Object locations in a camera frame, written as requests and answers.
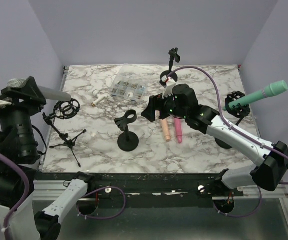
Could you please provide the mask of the black desk mic stand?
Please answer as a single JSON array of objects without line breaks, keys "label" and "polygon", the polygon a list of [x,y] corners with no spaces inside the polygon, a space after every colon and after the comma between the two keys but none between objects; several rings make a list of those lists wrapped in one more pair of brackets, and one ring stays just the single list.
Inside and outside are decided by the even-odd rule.
[{"label": "black desk mic stand", "polygon": [[172,68],[173,68],[173,64],[174,62],[176,63],[179,63],[180,62],[180,56],[178,54],[178,48],[175,47],[175,48],[172,48],[169,52],[169,63],[168,63],[168,70],[165,70],[161,73],[160,75],[160,80],[159,80],[159,83],[165,88],[166,87],[166,83],[164,83],[162,81],[162,79],[166,76],[168,76],[168,74],[170,74],[172,72]]},{"label": "black desk mic stand", "polygon": [[137,148],[139,139],[137,135],[128,129],[128,124],[137,119],[136,111],[131,109],[125,112],[122,117],[115,118],[114,123],[122,133],[118,136],[117,145],[124,152],[131,152]]}]

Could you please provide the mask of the pink microphone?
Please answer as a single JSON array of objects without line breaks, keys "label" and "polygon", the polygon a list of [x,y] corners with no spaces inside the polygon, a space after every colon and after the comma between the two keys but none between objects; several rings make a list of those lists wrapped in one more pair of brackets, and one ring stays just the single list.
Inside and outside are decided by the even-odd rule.
[{"label": "pink microphone", "polygon": [[181,127],[181,120],[179,118],[174,118],[174,127],[176,133],[176,139],[179,144],[182,143],[182,127]]}]

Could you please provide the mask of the silver condenser microphone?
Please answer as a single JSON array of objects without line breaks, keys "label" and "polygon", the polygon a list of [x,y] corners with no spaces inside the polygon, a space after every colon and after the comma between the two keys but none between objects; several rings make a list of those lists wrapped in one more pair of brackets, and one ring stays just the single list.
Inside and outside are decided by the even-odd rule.
[{"label": "silver condenser microphone", "polygon": [[[28,79],[13,78],[7,82],[7,87],[19,89],[26,85]],[[44,98],[47,100],[54,100],[60,102],[68,102],[72,98],[68,93],[53,90],[47,87],[38,86],[39,91],[43,94]]]}]

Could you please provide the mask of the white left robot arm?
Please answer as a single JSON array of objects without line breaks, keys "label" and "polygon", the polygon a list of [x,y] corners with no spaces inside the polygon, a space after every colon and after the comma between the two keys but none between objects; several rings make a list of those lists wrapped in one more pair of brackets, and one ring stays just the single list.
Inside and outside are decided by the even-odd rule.
[{"label": "white left robot arm", "polygon": [[0,94],[0,224],[7,240],[55,240],[73,205],[90,197],[95,186],[82,172],[74,175],[64,192],[46,209],[33,213],[35,170],[39,158],[31,116],[46,99],[32,76],[8,86]]}]

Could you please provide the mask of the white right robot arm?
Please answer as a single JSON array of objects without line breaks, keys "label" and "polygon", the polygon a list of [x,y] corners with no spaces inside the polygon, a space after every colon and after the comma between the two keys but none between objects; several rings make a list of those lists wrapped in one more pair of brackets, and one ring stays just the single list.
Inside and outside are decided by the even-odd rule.
[{"label": "white right robot arm", "polygon": [[199,104],[194,90],[186,84],[174,86],[170,96],[150,96],[141,116],[154,122],[156,112],[160,119],[172,116],[185,120],[190,128],[224,142],[252,161],[249,166],[225,169],[219,174],[214,191],[220,196],[250,185],[273,192],[288,170],[286,144],[273,144],[231,124],[215,109]]}]

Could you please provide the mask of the beige microphone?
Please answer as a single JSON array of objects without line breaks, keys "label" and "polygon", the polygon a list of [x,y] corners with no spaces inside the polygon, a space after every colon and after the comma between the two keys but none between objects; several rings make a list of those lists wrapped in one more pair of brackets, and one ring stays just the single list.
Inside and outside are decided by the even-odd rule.
[{"label": "beige microphone", "polygon": [[170,136],[167,120],[166,119],[161,119],[160,123],[161,123],[161,127],[162,127],[162,131],[163,131],[163,135],[164,135],[165,141],[169,142],[171,140],[171,136]]}]

